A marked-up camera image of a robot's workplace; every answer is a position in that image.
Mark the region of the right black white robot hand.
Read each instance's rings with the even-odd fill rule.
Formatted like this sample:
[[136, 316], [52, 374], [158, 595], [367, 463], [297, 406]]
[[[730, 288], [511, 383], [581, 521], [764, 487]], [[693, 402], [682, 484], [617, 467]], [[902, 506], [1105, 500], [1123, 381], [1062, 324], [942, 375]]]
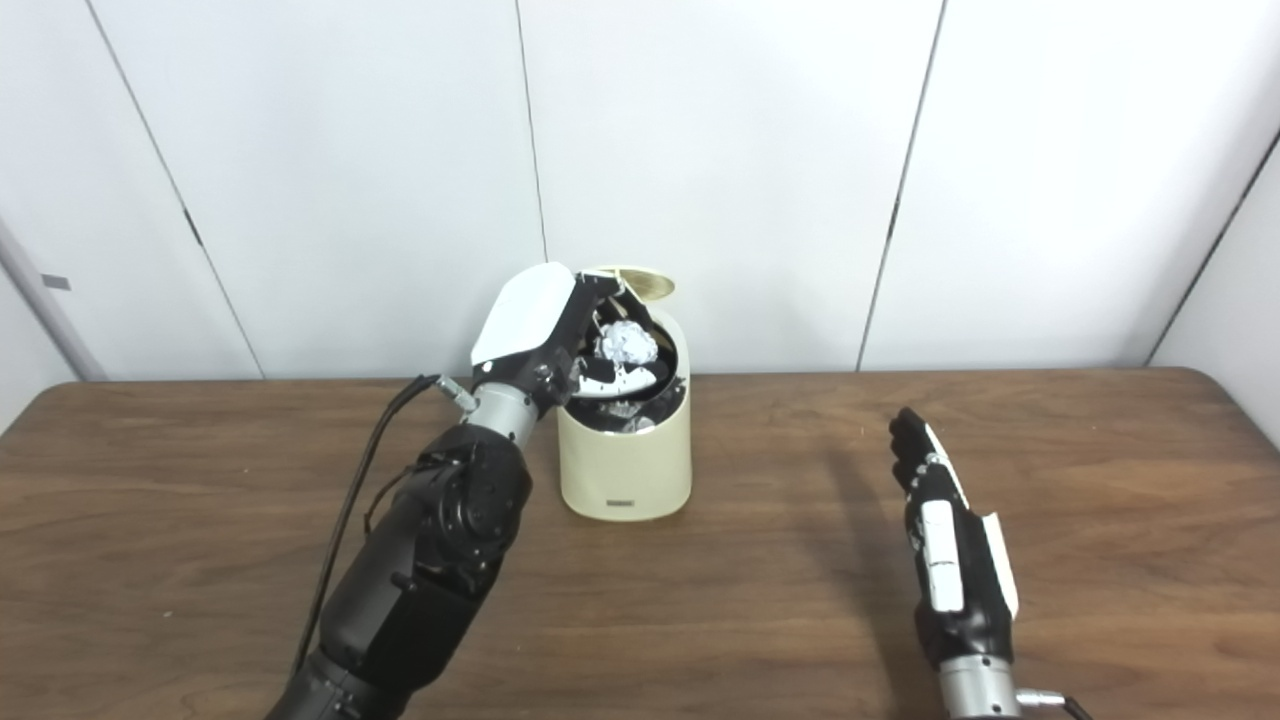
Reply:
[[975, 512], [932, 425], [911, 407], [890, 420], [893, 478], [922, 598], [916, 635], [933, 667], [969, 656], [1015, 660], [1016, 583], [998, 515]]

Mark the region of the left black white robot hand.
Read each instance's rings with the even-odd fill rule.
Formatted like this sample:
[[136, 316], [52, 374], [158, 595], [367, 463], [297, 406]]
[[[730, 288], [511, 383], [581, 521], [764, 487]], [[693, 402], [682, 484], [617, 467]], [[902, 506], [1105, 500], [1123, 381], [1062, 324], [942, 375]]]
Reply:
[[594, 354], [605, 328], [631, 322], [657, 329], [646, 304], [617, 270], [531, 266], [502, 287], [470, 359], [474, 388], [508, 386], [545, 415], [571, 398], [627, 398], [664, 384], [668, 363]]

